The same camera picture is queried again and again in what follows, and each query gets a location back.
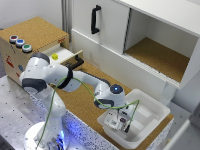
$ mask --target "cabinet shelf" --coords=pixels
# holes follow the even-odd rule
[[[126,50],[125,53],[178,82],[181,82],[190,60],[147,37]]]

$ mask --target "plastic container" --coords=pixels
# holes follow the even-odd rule
[[[169,108],[138,89],[134,89],[126,95],[126,101],[129,103],[138,99],[140,104],[135,112],[128,133],[112,129],[104,123],[104,118],[109,110],[97,118],[97,121],[103,126],[105,133],[126,149],[137,148],[170,113]]]

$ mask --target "brown shelf surface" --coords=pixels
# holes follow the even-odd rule
[[[103,73],[102,71],[98,70],[94,66],[90,65],[89,63],[85,62],[81,69],[84,72],[97,76],[99,78],[103,78],[108,80],[111,85],[112,84],[119,84],[124,88],[126,94],[128,94],[131,89],[126,87],[125,85],[121,84],[119,81],[113,79],[112,77],[108,76],[107,74]],[[88,93],[88,91],[81,86],[74,92],[65,92],[63,90],[58,89],[57,93],[64,101],[66,108],[79,117],[82,121],[84,121],[87,125],[93,128],[96,132],[106,138],[108,141],[113,143],[117,146],[120,150],[125,150],[115,141],[113,141],[110,137],[108,137],[103,127],[97,122],[97,118],[102,115],[106,110],[98,109],[94,105],[93,97]],[[153,140],[160,134],[160,132],[167,126],[167,124],[173,119],[173,115],[168,115],[161,124],[140,144],[138,148],[135,150],[145,150]]]
[[[144,38],[125,53],[181,82],[190,58],[149,38]]]

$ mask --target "cork board surface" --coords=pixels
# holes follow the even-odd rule
[[[144,38],[125,53],[181,82],[190,58],[149,38]]]
[[[126,87],[125,85],[121,84],[119,81],[113,79],[112,77],[108,76],[107,74],[103,73],[102,71],[98,70],[94,66],[90,65],[89,63],[85,62],[81,69],[89,74],[97,76],[99,78],[103,78],[108,80],[111,85],[112,84],[119,84],[124,88],[126,94],[128,94],[131,89]],[[105,137],[108,141],[113,143],[117,146],[120,150],[125,150],[116,142],[114,142],[111,138],[109,138],[102,128],[102,126],[97,122],[97,118],[106,110],[98,109],[94,105],[93,97],[88,93],[88,91],[81,86],[78,90],[68,93],[63,90],[57,90],[57,93],[64,101],[66,108],[79,117],[82,121],[84,121],[87,125],[93,128],[96,132],[100,135]],[[166,125],[173,119],[173,115],[168,115],[162,123],[146,138],[146,140],[140,144],[140,146],[136,150],[144,150],[146,149],[153,140],[159,135],[159,133],[166,127]]]
[[[9,42],[11,35],[17,35],[30,44],[33,50],[48,45],[68,34],[40,17],[21,22],[0,31],[0,36]]]

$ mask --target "brown cardboard box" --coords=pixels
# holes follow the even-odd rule
[[[22,52],[22,49],[16,48],[15,44],[10,44],[9,38],[12,35],[17,35],[19,39],[25,40],[26,44],[32,46],[33,51],[26,54]],[[57,44],[69,49],[68,33],[40,17],[32,18],[0,31],[0,50],[7,75],[20,84],[19,75],[25,69],[30,56],[34,52],[43,52]],[[70,59],[67,58],[61,64],[76,63],[75,55]],[[82,51],[78,52],[78,55],[82,58]]]

